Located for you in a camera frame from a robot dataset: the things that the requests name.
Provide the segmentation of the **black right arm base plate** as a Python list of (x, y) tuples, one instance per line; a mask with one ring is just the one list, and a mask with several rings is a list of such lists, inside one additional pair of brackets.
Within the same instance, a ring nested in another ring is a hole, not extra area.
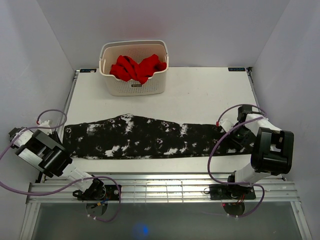
[(240, 185), (210, 184), (203, 190), (211, 200), (255, 200), (256, 194), (253, 187)]

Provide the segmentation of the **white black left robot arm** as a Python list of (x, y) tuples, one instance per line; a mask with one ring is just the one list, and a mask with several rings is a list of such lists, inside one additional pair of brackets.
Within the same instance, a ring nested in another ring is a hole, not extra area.
[(77, 190), (72, 193), (78, 200), (101, 200), (106, 195), (101, 180), (91, 179), (90, 174), (76, 167), (56, 131), (14, 128), (9, 132), (9, 140), (13, 143), (12, 148), (17, 149), (15, 154), (44, 175), (63, 177), (71, 182), (79, 180), (74, 184)]

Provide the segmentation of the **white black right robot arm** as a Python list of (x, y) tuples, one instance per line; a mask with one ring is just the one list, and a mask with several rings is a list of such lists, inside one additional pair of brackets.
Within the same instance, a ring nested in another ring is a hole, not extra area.
[(244, 187), (259, 180), (287, 174), (292, 168), (294, 134), (282, 130), (269, 122), (262, 111), (254, 111), (254, 105), (238, 104), (237, 123), (223, 123), (225, 131), (233, 129), (226, 138), (236, 152), (246, 150), (250, 154), (250, 163), (228, 177), (226, 194), (237, 199), (244, 193)]

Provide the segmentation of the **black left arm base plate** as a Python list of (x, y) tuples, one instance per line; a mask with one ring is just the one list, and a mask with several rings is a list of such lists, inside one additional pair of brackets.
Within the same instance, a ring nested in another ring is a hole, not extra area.
[(101, 186), (91, 186), (86, 191), (75, 190), (72, 196), (79, 201), (118, 201), (120, 199), (121, 185), (119, 185), (120, 190), (117, 189), (115, 185), (101, 185)]

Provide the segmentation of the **black white patterned trousers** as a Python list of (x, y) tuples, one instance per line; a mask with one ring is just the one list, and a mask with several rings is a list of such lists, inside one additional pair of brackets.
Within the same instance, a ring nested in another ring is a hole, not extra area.
[(207, 157), (226, 131), (213, 124), (176, 123), (130, 113), (64, 127), (62, 145), (88, 160)]

